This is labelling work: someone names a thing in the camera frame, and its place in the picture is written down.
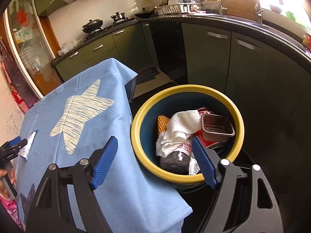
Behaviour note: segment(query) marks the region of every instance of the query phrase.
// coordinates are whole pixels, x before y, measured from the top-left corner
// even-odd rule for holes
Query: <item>white star pattern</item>
[[[114,104],[111,99],[96,96],[99,85],[97,80],[82,95],[69,97],[63,115],[51,131],[51,137],[63,133],[69,154],[74,152],[84,124]]]

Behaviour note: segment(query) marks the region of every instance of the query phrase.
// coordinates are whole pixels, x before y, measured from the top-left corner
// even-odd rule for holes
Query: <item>pink cloth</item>
[[[15,200],[7,201],[0,195],[0,201],[2,202],[3,206],[9,213],[9,215],[12,217],[12,219],[15,221],[15,223],[24,230],[23,226],[21,225],[20,220],[18,219],[18,211],[17,211],[17,204]]]

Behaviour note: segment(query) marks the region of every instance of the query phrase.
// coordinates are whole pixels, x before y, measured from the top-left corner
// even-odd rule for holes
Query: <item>red can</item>
[[[199,112],[200,116],[202,116],[203,114],[212,114],[212,115],[214,114],[214,112],[210,111],[207,108],[200,108],[200,109],[198,109],[198,112]],[[201,139],[201,141],[203,142],[203,144],[205,145],[205,147],[215,143],[214,141],[206,141],[203,139],[202,129],[197,131],[196,133],[194,133],[194,136],[198,136]]]

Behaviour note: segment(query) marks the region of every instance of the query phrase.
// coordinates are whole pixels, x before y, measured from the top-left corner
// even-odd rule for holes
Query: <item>blue cloth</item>
[[[136,75],[115,59],[102,61],[65,82],[26,113],[21,138],[28,138],[34,130],[38,132],[28,161],[19,156],[15,162],[22,223],[27,217],[27,204],[31,203],[49,164],[72,166],[82,158],[89,158],[110,136],[115,136],[118,152],[105,182],[95,190],[113,232],[181,232],[183,219],[192,209],[170,183],[146,170],[132,149],[132,115],[124,85]],[[87,116],[87,121],[75,120],[81,113],[85,113],[82,116]],[[68,190],[76,225],[85,230],[73,186],[69,185]]]

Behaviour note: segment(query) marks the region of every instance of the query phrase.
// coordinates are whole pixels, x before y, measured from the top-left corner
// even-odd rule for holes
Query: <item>black countertop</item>
[[[76,52],[78,49],[80,49],[81,47],[91,43],[92,41],[94,40],[97,40],[109,33],[112,33],[114,31],[117,31],[119,29],[123,29],[124,27],[127,27],[127,26],[130,26],[130,25],[133,25],[133,24],[136,24],[138,23],[139,21],[138,20],[132,20],[132,21],[129,21],[129,22],[126,22],[126,23],[123,23],[123,24],[120,24],[120,25],[117,25],[117,26],[114,26],[106,31],[102,31],[100,34],[98,35],[95,35],[94,37],[80,43],[78,46],[76,46],[75,48],[73,48],[72,50],[70,50],[69,52],[67,52],[66,54],[62,55],[62,56],[57,56],[55,59],[52,60],[52,65],[55,66],[58,62],[60,62],[61,60],[63,60],[64,58],[68,57],[70,54]]]
[[[192,23],[205,25],[210,27],[215,27],[219,29],[224,29],[227,31],[237,32],[254,39],[257,39],[265,44],[272,46],[273,48],[284,53],[292,60],[296,61],[300,66],[302,66],[306,71],[311,74],[311,54],[306,50],[301,43],[289,37],[288,35],[278,31],[274,28],[271,28],[267,25],[260,25],[254,21],[239,18],[229,15],[217,15],[217,14],[206,14],[206,15],[161,15],[153,16],[147,19],[134,20],[122,25],[113,27],[102,34],[96,35],[94,38],[91,38],[83,43],[81,43],[76,48],[72,49],[70,52],[66,53],[63,56],[56,57],[52,61],[52,65],[56,65],[59,61],[63,60],[70,54],[77,51],[79,48],[91,43],[92,41],[103,37],[109,33],[112,33],[116,30],[122,29],[124,27],[136,24],[138,22],[152,22],[152,21],[173,21],[180,23]]]

